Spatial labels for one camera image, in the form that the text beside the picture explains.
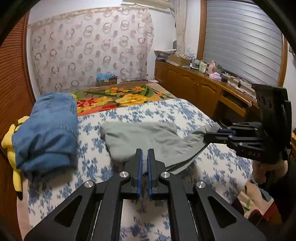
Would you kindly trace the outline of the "right hand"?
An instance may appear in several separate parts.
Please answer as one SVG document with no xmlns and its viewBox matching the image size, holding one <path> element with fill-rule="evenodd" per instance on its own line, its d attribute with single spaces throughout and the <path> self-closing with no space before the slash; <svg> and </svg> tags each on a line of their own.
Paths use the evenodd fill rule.
<svg viewBox="0 0 296 241">
<path fill-rule="evenodd" d="M 280 160 L 276 164 L 262 164 L 259 161 L 252 162 L 253 178 L 258 184 L 276 182 L 283 178 L 288 171 L 287 160 Z"/>
</svg>

